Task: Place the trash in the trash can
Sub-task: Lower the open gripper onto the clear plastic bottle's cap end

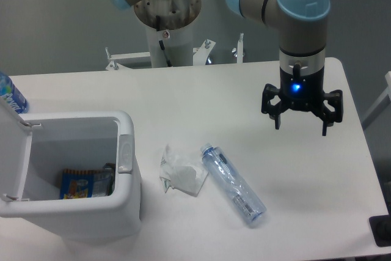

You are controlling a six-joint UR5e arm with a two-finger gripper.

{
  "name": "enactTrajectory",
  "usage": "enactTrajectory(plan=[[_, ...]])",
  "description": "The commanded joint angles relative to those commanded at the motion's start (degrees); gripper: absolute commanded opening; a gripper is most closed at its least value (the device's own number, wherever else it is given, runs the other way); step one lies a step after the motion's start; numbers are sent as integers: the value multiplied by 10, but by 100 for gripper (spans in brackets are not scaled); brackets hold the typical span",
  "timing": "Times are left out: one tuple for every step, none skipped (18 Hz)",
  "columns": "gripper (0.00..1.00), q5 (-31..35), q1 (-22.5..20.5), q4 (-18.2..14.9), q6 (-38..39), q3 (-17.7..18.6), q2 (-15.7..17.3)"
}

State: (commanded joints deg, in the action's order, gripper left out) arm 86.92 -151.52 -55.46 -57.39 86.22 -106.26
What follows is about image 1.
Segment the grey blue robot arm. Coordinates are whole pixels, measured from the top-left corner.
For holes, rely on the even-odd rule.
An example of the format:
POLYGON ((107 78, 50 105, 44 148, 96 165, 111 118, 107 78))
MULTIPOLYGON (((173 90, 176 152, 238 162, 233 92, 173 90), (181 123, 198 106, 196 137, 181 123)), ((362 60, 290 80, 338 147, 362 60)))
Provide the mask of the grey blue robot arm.
MULTIPOLYGON (((243 18, 263 23, 279 34, 280 85, 265 85, 261 112, 280 125, 287 110, 311 112, 323 128, 343 119, 343 94, 323 89, 327 16, 330 0, 225 0, 243 18)), ((193 65, 191 42, 178 33, 198 17, 200 0, 111 0, 120 9, 133 8, 152 30, 154 67, 193 65)))

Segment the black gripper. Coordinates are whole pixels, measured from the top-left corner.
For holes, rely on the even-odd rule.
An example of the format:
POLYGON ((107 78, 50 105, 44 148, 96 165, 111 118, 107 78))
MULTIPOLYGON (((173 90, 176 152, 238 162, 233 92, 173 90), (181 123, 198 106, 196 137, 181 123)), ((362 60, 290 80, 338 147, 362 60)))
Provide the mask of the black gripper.
POLYGON ((261 100, 261 112, 268 114, 274 121, 275 129, 280 128, 280 115, 289 108, 295 111, 313 111, 320 118, 322 136, 327 135, 327 128, 343 120, 343 91, 323 91, 324 68, 307 76, 295 79, 280 69, 280 89, 266 84, 261 100), (273 105, 271 100, 279 97, 280 101, 273 105))

